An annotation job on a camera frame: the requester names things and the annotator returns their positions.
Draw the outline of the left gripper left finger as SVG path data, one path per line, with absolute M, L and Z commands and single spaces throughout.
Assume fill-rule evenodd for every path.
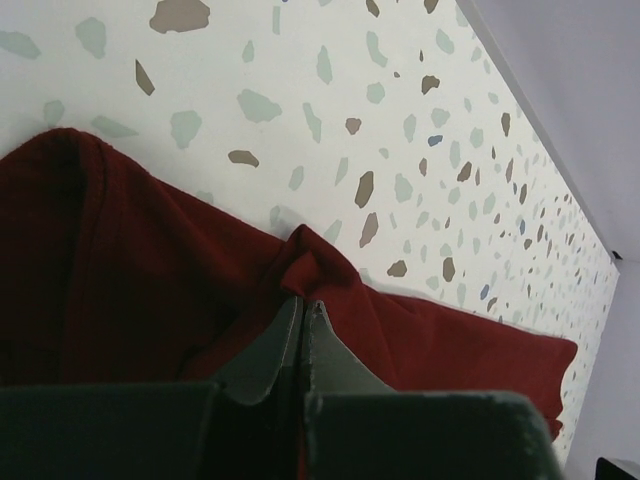
M 196 382 L 12 387 L 5 479 L 292 479 L 303 301 Z

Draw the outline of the dark red t-shirt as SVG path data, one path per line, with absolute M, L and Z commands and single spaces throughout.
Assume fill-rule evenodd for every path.
M 290 298 L 297 473 L 306 475 L 304 318 L 324 303 L 338 338 L 393 390 L 512 392 L 551 443 L 577 347 L 367 286 L 306 226 L 265 234 L 156 179 L 102 140 L 54 129 L 1 162 L 1 393 L 12 387 L 208 379 Z

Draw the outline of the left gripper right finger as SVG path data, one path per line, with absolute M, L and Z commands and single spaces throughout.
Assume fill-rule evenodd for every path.
M 338 338 L 323 302 L 304 318 L 310 479 L 560 479 L 541 415 L 501 391 L 405 392 Z

